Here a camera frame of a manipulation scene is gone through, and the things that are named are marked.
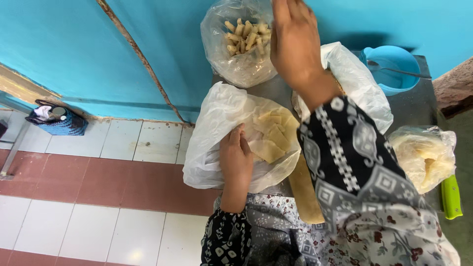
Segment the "green knife handle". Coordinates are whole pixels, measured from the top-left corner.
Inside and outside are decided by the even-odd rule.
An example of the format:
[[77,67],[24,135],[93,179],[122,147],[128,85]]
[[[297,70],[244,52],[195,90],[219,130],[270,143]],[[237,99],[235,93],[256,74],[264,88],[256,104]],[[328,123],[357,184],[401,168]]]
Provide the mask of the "green knife handle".
[[463,215],[460,205],[460,191],[455,175],[442,181],[442,202],[447,219],[451,220]]

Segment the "metal pipe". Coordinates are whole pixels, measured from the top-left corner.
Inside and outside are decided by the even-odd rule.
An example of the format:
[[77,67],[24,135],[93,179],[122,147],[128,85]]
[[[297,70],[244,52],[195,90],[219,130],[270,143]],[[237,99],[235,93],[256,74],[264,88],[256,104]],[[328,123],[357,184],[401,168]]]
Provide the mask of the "metal pipe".
[[3,164],[3,167],[0,172],[0,180],[12,180],[13,175],[8,175],[8,169],[10,169],[10,165],[13,162],[13,159],[15,158],[15,155],[18,152],[18,149],[20,148],[21,142],[23,141],[23,138],[26,135],[26,132],[28,131],[28,128],[31,124],[24,120],[23,125],[21,126],[20,132],[18,133],[17,139],[15,139],[15,143],[13,143],[13,146],[11,147],[10,153],[7,156],[7,160],[5,161],[5,164]]
[[164,91],[163,86],[159,82],[158,78],[156,77],[156,74],[154,73],[153,69],[151,68],[151,65],[149,64],[148,60],[146,60],[145,55],[143,52],[141,52],[140,48],[136,44],[135,40],[133,40],[132,36],[128,31],[126,30],[125,26],[121,23],[121,21],[118,19],[118,17],[115,15],[113,10],[110,8],[110,6],[107,4],[106,0],[96,0],[99,6],[102,8],[102,10],[108,15],[108,17],[111,19],[111,21],[115,24],[117,29],[121,32],[121,34],[125,37],[125,39],[128,41],[128,43],[133,47],[133,50],[135,53],[138,55],[140,58],[141,62],[145,66],[146,70],[148,70],[148,73],[150,74],[151,78],[154,80],[154,83],[156,83],[156,86],[158,87],[159,91],[163,95],[164,100],[166,101],[167,105],[169,105],[174,112],[176,113],[177,117],[184,123],[186,124],[191,124],[187,121],[185,121],[181,115],[179,114],[179,111],[177,108],[171,104],[169,101],[169,97],[167,96],[167,93]]

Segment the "blue wall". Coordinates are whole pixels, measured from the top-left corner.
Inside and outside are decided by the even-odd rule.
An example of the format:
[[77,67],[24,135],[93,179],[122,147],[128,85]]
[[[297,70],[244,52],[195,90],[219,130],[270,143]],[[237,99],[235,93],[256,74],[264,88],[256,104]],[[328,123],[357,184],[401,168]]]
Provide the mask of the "blue wall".
[[[199,24],[212,2],[109,1],[186,120],[210,88]],[[0,62],[93,115],[178,121],[94,0],[1,1]]]
[[[214,0],[109,0],[184,119],[210,88],[200,21]],[[322,43],[385,44],[427,57],[436,78],[473,55],[473,1],[308,0]],[[0,62],[93,115],[178,121],[94,0],[0,1]]]

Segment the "black patterned sleeve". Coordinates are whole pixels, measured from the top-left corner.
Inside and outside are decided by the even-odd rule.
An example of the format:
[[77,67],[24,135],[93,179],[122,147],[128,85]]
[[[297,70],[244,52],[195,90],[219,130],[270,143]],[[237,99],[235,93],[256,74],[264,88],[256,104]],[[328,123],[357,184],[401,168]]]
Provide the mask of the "black patterned sleeve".
[[246,209],[242,213],[217,209],[207,221],[201,245],[201,266],[244,265],[251,247]]
[[349,97],[318,107],[301,123],[298,138],[331,230],[337,217],[394,203],[431,211],[373,119]]

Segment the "plastic bag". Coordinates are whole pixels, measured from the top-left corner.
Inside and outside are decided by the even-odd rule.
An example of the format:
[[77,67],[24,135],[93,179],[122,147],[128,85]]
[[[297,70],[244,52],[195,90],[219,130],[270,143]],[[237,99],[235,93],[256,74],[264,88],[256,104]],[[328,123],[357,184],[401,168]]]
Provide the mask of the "plastic bag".
[[257,49],[245,54],[230,56],[224,34],[228,32],[225,21],[235,24],[237,19],[251,23],[271,23],[272,7],[269,0],[223,0],[210,7],[201,22],[201,35],[205,57],[215,74],[220,74],[230,84],[249,88],[274,78],[276,69],[270,60],[271,42],[264,44],[264,55]]
[[[367,113],[384,134],[393,123],[391,108],[381,88],[375,82],[368,68],[340,42],[320,47],[322,66],[330,68],[345,93]],[[298,97],[304,121],[310,111],[302,98]]]
[[[222,188],[224,180],[219,164],[220,140],[244,122],[251,148],[253,114],[257,110],[264,112],[275,108],[284,107],[271,100],[248,95],[246,90],[232,85],[222,82],[213,85],[202,102],[201,113],[189,140],[183,168],[184,183],[195,188]],[[254,162],[249,192],[259,193],[268,186],[280,183],[294,170],[300,151],[295,139],[291,142],[290,150],[272,164],[266,161]]]
[[388,137],[399,166],[424,194],[455,174],[456,135],[438,126],[402,126]]

